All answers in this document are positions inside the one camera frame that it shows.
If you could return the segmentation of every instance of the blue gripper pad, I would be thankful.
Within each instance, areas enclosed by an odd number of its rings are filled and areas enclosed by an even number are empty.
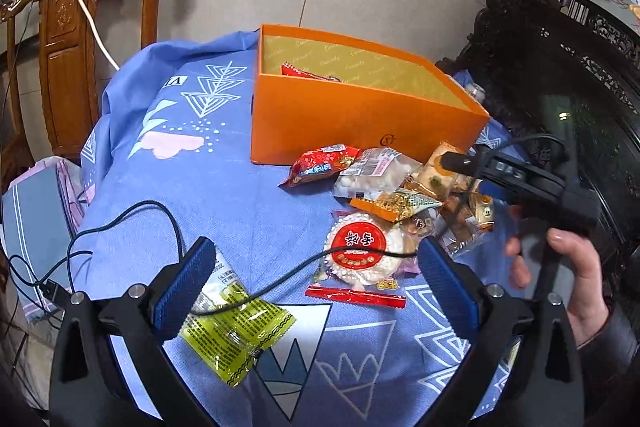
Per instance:
[[[480,328],[479,296],[482,288],[475,273],[454,263],[434,237],[425,237],[418,245],[418,267],[435,295],[454,333],[473,342]]]
[[[216,265],[216,245],[199,237],[178,264],[160,270],[151,287],[164,289],[151,302],[155,336],[162,342],[178,335],[187,314]]]

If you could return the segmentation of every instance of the orange box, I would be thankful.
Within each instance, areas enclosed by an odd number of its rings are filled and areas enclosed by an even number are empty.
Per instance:
[[[283,76],[284,62],[341,82]],[[253,163],[291,165],[337,143],[389,146],[425,163],[443,140],[467,150],[488,120],[482,105],[426,58],[344,35],[262,25]]]

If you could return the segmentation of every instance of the finger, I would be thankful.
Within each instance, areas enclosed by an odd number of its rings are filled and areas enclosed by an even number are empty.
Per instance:
[[[522,217],[522,207],[519,206],[519,204],[513,204],[508,208],[508,213],[511,216],[511,219],[519,221]]]
[[[507,257],[516,257],[521,249],[520,240],[517,237],[511,237],[504,245],[504,253],[507,254]]]
[[[600,277],[600,256],[591,241],[573,232],[558,229],[549,229],[546,240],[551,248],[571,259],[576,275],[585,279]]]
[[[517,256],[511,264],[511,276],[520,288],[524,288],[531,282],[531,272],[527,268],[522,256]]]

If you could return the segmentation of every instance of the chair backrest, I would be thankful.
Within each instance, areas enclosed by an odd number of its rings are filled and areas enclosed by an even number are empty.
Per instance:
[[[24,137],[15,68],[15,16],[40,4],[40,87],[47,134],[55,155],[77,160],[98,120],[94,36],[77,0],[14,0],[0,7],[7,22],[7,59],[14,126]],[[84,0],[95,15],[96,0]],[[156,42],[159,0],[142,0],[141,47]]]

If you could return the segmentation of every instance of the dark sleeve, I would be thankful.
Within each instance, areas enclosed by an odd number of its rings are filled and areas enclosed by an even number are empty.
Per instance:
[[[638,341],[620,306],[607,301],[609,318],[602,329],[580,348],[587,416],[597,411],[631,364]]]

